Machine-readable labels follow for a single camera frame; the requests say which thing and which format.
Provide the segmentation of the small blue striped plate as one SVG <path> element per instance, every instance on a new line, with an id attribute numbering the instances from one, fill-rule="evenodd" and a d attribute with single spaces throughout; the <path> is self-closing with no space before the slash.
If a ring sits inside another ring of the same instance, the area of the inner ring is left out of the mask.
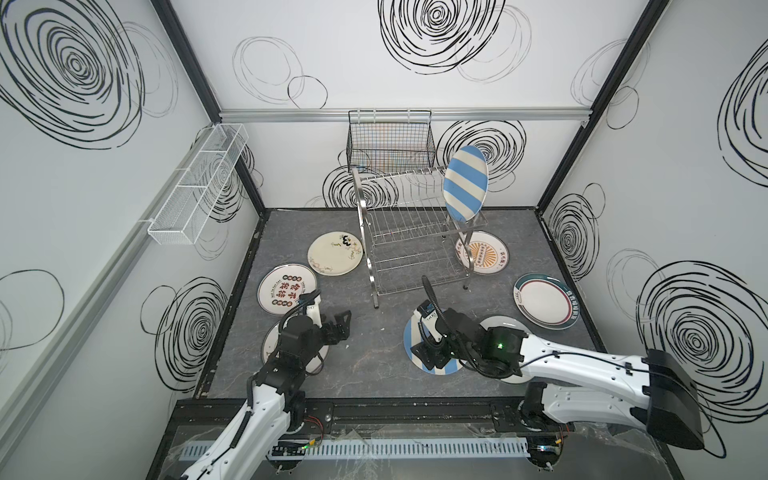
<path id="1" fill-rule="evenodd" d="M 423 372 L 436 376 L 452 375 L 460 371 L 463 366 L 458 359 L 450 358 L 445 365 L 438 368 L 425 362 L 420 357 L 421 354 L 426 352 L 426 348 L 428 347 L 427 343 L 422 338 L 421 320 L 421 312 L 419 310 L 414 310 L 403 331 L 403 345 L 406 355 L 411 363 Z"/>

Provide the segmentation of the large blue striped plate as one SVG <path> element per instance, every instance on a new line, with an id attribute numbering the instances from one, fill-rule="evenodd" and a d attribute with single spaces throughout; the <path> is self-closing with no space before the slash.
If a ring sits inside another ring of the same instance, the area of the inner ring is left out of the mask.
<path id="1" fill-rule="evenodd" d="M 482 210 L 488 193 L 488 165 L 474 145 L 461 147 L 451 158 L 443 180 L 443 197 L 449 215 L 467 223 Z"/>

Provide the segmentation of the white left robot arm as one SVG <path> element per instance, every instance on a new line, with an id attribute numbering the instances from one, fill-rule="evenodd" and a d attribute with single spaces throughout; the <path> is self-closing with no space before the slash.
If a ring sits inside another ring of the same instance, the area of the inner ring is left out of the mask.
<path id="1" fill-rule="evenodd" d="M 286 433 L 305 417 L 302 390 L 321 350 L 350 336 L 352 312 L 294 315 L 281 320 L 277 342 L 266 363 L 248 379 L 247 396 L 208 450 L 180 475 L 182 479 L 249 479 Z"/>

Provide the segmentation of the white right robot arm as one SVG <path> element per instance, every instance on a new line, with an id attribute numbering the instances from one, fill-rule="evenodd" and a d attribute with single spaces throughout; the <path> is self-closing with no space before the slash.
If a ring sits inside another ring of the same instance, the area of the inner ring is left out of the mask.
<path id="1" fill-rule="evenodd" d="M 594 422 L 645 431 L 687 450 L 705 446 L 697 388 L 674 357 L 651 349 L 615 355 L 558 344 L 510 317 L 481 322 L 430 302 L 409 319 L 405 347 L 422 370 L 461 369 L 508 384 L 523 384 L 520 415 L 532 428 Z"/>

